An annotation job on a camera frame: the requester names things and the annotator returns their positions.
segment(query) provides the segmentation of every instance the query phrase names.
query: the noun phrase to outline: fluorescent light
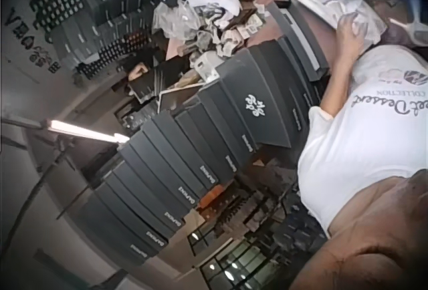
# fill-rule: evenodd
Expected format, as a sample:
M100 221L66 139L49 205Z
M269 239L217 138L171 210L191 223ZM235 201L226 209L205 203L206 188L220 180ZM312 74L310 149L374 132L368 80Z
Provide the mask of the fluorescent light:
M225 275L230 281L235 280L235 278L233 277L233 275L229 271L225 271Z
M125 143L129 140L127 136L121 135L119 133L115 133L114 136L107 135L57 120L53 120L49 123L48 130L72 136L79 136L81 138L91 138L93 140L100 140L111 143Z
M129 141L128 136L121 135L119 133L114 133L114 137L116 138L117 143L127 143Z

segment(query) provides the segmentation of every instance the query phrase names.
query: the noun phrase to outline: white t-shirt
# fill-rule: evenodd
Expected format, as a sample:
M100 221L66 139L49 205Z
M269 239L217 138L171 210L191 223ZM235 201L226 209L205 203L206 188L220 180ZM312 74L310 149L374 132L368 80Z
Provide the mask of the white t-shirt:
M359 59L352 76L335 118L310 109L298 165L302 202L326 232L362 189L428 168L427 63L404 47L379 46Z

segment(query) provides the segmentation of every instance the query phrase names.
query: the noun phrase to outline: plastic bag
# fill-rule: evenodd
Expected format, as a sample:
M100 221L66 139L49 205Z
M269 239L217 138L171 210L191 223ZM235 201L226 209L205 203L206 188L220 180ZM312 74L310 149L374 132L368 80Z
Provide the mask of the plastic bag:
M152 26L153 31L162 29L167 38L187 41L196 37L202 19L189 3L178 0L178 6L174 8L160 3L154 10Z

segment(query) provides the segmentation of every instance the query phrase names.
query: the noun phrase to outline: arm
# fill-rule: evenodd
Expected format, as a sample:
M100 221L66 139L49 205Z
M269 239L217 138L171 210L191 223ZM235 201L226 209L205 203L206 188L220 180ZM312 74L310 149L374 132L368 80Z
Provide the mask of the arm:
M129 73L128 81L133 81L139 78L142 74L146 73L147 71L148 71L148 68L143 63L137 64L134 67L134 69Z
M343 108L348 98L352 67L364 45L367 26L361 26L355 35L352 31L352 23L356 16L356 13L343 15L338 22L336 31L338 56L333 64L332 75L320 104L321 109L333 117Z

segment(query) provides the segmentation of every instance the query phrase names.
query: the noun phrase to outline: window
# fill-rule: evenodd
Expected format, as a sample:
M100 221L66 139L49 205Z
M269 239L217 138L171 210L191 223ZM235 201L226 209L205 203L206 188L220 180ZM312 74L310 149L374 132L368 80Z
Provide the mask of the window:
M196 228L189 236L187 237L192 248L194 255L198 255L209 245L211 245L217 236L214 231L215 221L209 221L202 224L200 227Z
M254 245L256 239L232 243L201 267L210 290L260 290L278 266Z

